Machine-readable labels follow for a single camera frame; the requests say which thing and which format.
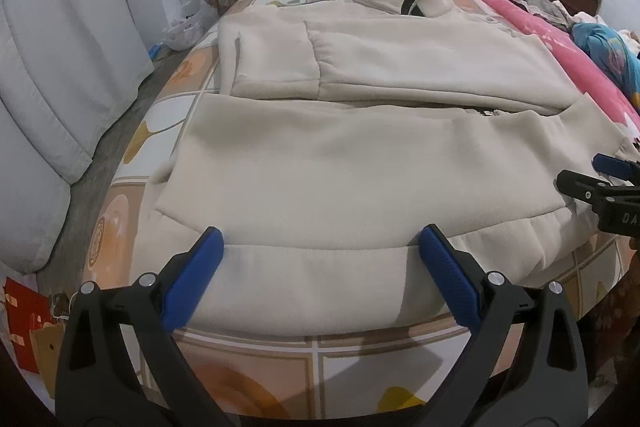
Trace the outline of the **beige fleece jacket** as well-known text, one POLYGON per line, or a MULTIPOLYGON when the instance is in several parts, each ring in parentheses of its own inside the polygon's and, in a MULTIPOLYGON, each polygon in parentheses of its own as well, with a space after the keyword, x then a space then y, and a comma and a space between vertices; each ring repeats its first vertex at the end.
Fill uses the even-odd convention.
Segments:
POLYGON ((452 0, 252 6, 218 27, 220 88, 145 187, 134 269, 224 236, 192 323, 326 335, 442 305, 416 241, 434 223, 486 269, 544 271, 596 228, 556 191, 634 159, 541 38, 452 0))

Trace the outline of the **brown cardboard bag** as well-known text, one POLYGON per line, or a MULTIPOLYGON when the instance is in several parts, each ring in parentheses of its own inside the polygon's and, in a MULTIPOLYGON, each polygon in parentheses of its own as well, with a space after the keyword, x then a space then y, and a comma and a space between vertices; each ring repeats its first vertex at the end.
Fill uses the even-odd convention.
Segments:
POLYGON ((38 372, 51 399, 55 398, 58 359, 60 358, 64 333, 65 325, 61 322, 46 323, 42 329, 29 332, 38 372))

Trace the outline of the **red paper bag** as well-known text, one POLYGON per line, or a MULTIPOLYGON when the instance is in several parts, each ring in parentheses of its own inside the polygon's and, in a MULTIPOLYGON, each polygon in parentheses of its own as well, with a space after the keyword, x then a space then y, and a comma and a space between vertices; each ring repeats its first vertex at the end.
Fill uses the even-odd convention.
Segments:
POLYGON ((10 340, 17 365, 38 374, 38 365, 30 341, 30 333, 54 324, 48 299, 8 277, 3 285, 4 307, 8 318, 10 340))

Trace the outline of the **blue patterned garment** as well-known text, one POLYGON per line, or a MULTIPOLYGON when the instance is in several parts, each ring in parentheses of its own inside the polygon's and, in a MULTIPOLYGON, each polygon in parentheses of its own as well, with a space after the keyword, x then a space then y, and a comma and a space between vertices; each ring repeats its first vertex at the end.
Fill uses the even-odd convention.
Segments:
POLYGON ((623 37, 605 25, 577 23, 572 26, 572 39, 639 112, 638 54, 632 53, 623 37))

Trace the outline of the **pink floral blanket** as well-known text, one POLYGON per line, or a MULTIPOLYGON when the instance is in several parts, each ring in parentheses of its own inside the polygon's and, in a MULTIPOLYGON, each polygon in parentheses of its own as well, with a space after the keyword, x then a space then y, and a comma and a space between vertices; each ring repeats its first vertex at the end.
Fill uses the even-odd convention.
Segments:
POLYGON ((591 58, 574 45, 567 32, 542 18, 529 14, 510 0, 482 0, 498 15, 525 35, 536 35, 550 50, 574 85, 588 93, 603 112, 632 138, 639 138, 639 115, 605 73, 591 58))

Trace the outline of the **white padded mattress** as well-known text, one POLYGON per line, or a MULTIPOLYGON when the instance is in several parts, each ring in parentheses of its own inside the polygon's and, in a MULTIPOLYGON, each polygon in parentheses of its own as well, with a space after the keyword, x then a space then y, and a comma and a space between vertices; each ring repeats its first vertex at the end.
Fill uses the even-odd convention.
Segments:
POLYGON ((44 267, 70 189, 153 69, 126 0, 1 0, 1 262, 44 267))

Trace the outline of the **white plastic bag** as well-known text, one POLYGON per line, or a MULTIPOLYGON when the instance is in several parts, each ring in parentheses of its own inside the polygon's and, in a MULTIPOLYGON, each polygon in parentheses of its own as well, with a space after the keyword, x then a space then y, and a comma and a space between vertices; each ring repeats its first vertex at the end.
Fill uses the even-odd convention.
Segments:
POLYGON ((214 9, 204 0, 189 0, 177 12, 171 25, 164 31, 164 43, 173 51, 184 51, 194 46, 206 30, 213 25, 214 9))

